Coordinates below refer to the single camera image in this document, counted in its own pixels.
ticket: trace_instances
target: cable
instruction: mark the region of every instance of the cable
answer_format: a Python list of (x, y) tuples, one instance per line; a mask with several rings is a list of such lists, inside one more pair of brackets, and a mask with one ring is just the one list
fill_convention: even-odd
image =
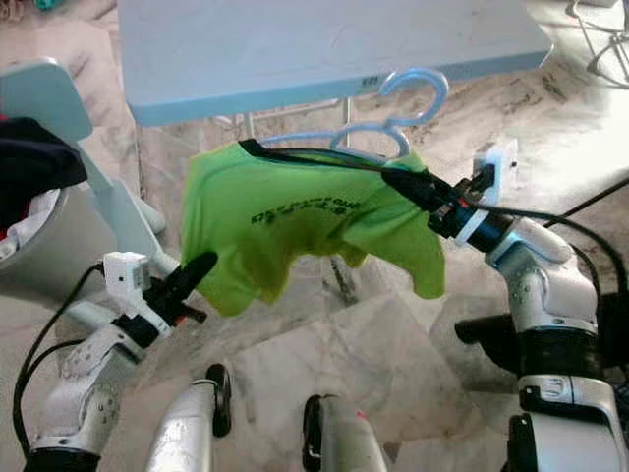
[(580, 248), (577, 248), (574, 244), (571, 244), (572, 249), (576, 253), (576, 255), (583, 261), (583, 263), (588, 268), (588, 272), (590, 273), (590, 279), (592, 280), (592, 285), (594, 285), (594, 289), (597, 292), (597, 323), (600, 325), (600, 310), (602, 308), (602, 296), (600, 294), (600, 277), (599, 271), (597, 267), (592, 262), (592, 260), (588, 257), (588, 255), (583, 252)]
[(24, 426), (24, 418), (22, 416), (22, 397), (24, 395), (24, 390), (26, 388), (26, 382), (28, 381), (27, 375), (32, 367), (30, 365), (30, 362), (32, 361), (32, 358), (37, 352), (37, 349), (39, 348), (41, 341), (46, 336), (48, 331), (57, 322), (57, 320), (59, 320), (61, 315), (63, 315), (64, 312), (68, 309), (70, 304), (74, 301), (74, 299), (77, 297), (77, 295), (79, 294), (83, 286), (86, 284), (87, 279), (89, 278), (91, 273), (96, 270), (99, 270), (102, 272), (102, 263), (92, 265), (81, 276), (81, 278), (75, 285), (75, 288), (72, 289), (72, 292), (70, 292), (70, 295), (68, 295), (66, 300), (63, 302), (63, 304), (59, 308), (59, 310), (57, 310), (57, 312), (52, 316), (52, 318), (48, 321), (48, 323), (46, 323), (46, 325), (43, 327), (43, 329), (41, 330), (41, 332), (35, 339), (34, 343), (30, 347), (29, 353), (27, 354), (27, 357), (25, 358), (22, 366), (20, 367), (20, 372), (18, 373), (18, 378), (16, 379), (16, 385), (13, 392), (13, 428), (16, 432), (16, 436), (18, 437), (18, 441), (20, 442), (20, 446), (22, 447), (22, 452), (24, 453), (25, 457), (28, 457), (29, 455), (30, 444), (29, 444), (29, 437), (27, 436), (27, 431)]
[(39, 367), (39, 364), (41, 364), (45, 360), (46, 357), (48, 357), (53, 352), (58, 351), (59, 349), (63, 349), (64, 347), (76, 346), (77, 344), (81, 344), (83, 341), (85, 341), (85, 340), (84, 339), (73, 339), (71, 341), (60, 342), (59, 344), (55, 344), (54, 346), (49, 347), (48, 349), (43, 351), (41, 354), (39, 354), (35, 358), (35, 360), (32, 361), (32, 364), (30, 365), (30, 368), (29, 368), (29, 370), (27, 371), (27, 373), (25, 375), (24, 391), (26, 391), (27, 386), (29, 386), (30, 378), (32, 377), (34, 372), (37, 370), (37, 367)]
[(622, 257), (620, 253), (614, 249), (609, 242), (600, 236), (595, 231), (587, 228), (571, 219), (568, 219), (564, 216), (559, 216), (557, 214), (544, 213), (541, 211), (531, 211), (526, 209), (518, 209), (518, 208), (507, 208), (503, 206), (489, 206), (479, 204), (477, 202), (473, 202), (470, 200), (466, 200), (466, 202), (475, 209), (483, 209), (485, 211), (489, 211), (491, 213), (496, 214), (510, 214), (512, 216), (525, 216), (528, 218), (536, 218), (536, 219), (545, 219), (548, 221), (554, 221), (570, 228), (576, 229), (577, 231), (585, 234), (586, 236), (592, 238), (596, 241), (599, 246), (607, 253), (609, 258), (611, 259), (611, 263), (613, 264), (614, 271), (616, 272), (616, 278), (618, 281), (618, 293), (623, 298), (625, 302), (625, 306), (629, 306), (629, 289), (627, 287), (627, 270), (625, 268), (625, 264), (622, 261)]
[[(629, 177), (626, 177), (626, 178), (622, 179), (620, 182), (612, 185), (611, 187), (607, 187), (605, 190), (603, 190), (602, 192), (594, 195), (590, 199), (587, 199), (584, 202), (581, 202), (580, 204), (578, 204), (576, 206), (573, 206), (568, 211), (563, 213), (561, 216), (566, 217), (566, 216), (570, 216), (570, 215), (576, 213), (577, 211), (581, 211), (582, 209), (587, 208), (587, 207), (589, 207), (592, 204), (595, 204), (599, 200), (604, 199), (608, 195), (613, 194), (616, 190), (621, 189), (622, 187), (624, 187), (627, 184), (629, 184)], [(556, 223), (556, 221), (549, 221), (543, 227), (544, 228), (549, 228), (552, 225), (554, 225), (555, 223)]]

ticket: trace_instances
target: blue clothes hanger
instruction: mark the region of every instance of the blue clothes hanger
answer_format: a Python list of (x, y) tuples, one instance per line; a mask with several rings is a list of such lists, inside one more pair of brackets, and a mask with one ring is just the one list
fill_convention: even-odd
[(400, 89), (416, 87), (421, 83), (430, 84), (434, 88), (436, 94), (431, 106), (427, 110), (418, 112), (415, 116), (391, 116), (381, 123), (350, 123), (341, 130), (337, 131), (290, 133), (287, 135), (272, 136), (270, 138), (260, 140), (259, 142), (263, 145), (270, 145), (285, 141), (329, 140), (329, 146), (331, 149), (360, 157), (372, 163), (381, 164), (384, 160), (380, 156), (342, 146), (344, 139), (350, 134), (362, 131), (372, 131), (388, 136), (398, 145), (397, 157), (406, 155), (410, 151), (409, 142), (406, 136), (404, 136), (397, 127), (416, 126), (424, 124), (432, 119), (434, 115), (438, 113), (447, 98), (449, 90), (447, 79), (438, 71), (423, 68), (411, 68), (401, 73), (391, 73), (378, 90), (378, 94), (380, 95), (389, 95)]

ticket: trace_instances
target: grey floor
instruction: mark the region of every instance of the grey floor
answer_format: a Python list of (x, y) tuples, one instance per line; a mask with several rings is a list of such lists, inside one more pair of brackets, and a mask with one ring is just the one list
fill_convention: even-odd
[[(525, 3), (555, 43), (546, 63), (536, 71), (454, 84), (436, 119), (409, 130), (408, 136), (430, 170), (452, 184), (470, 175), (479, 146), (517, 139), (519, 164), (502, 202), (562, 212), (629, 172), (624, 136), (629, 93), (584, 71), (588, 49), (576, 23), (563, 14), (565, 2)], [(47, 15), (26, 5), (20, 23), (0, 25), (0, 67), (47, 55), (69, 68), (94, 124), (84, 142), (87, 151), (164, 212), (168, 227), (162, 242), (177, 256), (188, 159), (243, 138), (244, 130), (210, 120), (136, 127), (122, 91), (115, 1), (67, 0)], [(354, 119), (381, 119), (425, 101), (420, 92), (392, 100), (357, 98)], [(258, 129), (267, 136), (334, 123), (341, 124), (339, 110), (273, 119)], [(356, 144), (390, 150), (390, 144), (369, 137), (358, 137)], [(625, 257), (628, 199), (625, 189), (576, 216)], [(595, 258), (603, 285), (611, 288), (610, 263), (594, 243), (558, 231)], [(221, 471), (301, 470), (301, 411), (315, 392), (355, 400), (370, 417), (395, 472), (499, 470), (507, 419), (518, 408), (515, 378), (493, 366), (478, 347), (461, 344), (453, 324), (506, 311), (505, 289), (481, 255), (450, 242), (444, 248), (447, 294), (439, 300), (417, 298), (404, 272), (369, 259), (346, 274), (359, 299), (348, 307), (335, 288), (329, 260), (302, 258), (276, 305), (255, 303), (229, 320), (210, 312), (205, 325), (186, 324), (168, 342), (151, 348), (138, 381), (126, 393), (100, 470), (142, 470), (168, 402), (215, 361), (229, 367), (235, 390), (234, 430), (217, 443)], [(25, 302), (0, 300), (3, 471), (21, 470), (10, 423), (13, 381), (49, 315)], [(44, 366), (27, 395), (30, 432), (55, 374), (53, 362)]]

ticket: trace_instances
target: table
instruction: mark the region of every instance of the table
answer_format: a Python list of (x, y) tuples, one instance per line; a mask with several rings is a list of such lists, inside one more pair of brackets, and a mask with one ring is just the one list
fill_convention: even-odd
[(519, 0), (120, 0), (119, 19), (145, 126), (372, 92), (407, 67), (531, 69), (552, 47)]

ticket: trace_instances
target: light blue chair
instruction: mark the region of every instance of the light blue chair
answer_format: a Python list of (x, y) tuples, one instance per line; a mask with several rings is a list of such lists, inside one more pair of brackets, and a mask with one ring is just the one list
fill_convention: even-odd
[[(92, 125), (67, 71), (54, 60), (19, 65), (0, 74), (0, 114), (30, 117), (81, 152), (87, 185), (64, 189), (41, 230), (15, 255), (0, 262), (0, 294), (58, 307), (81, 274), (108, 251), (132, 251), (152, 258), (161, 275), (178, 262), (155, 238), (163, 216), (133, 195), (125, 184), (105, 175), (81, 148)], [(102, 289), (93, 281), (84, 290)], [(87, 301), (69, 313), (85, 324), (100, 325), (103, 311)]]

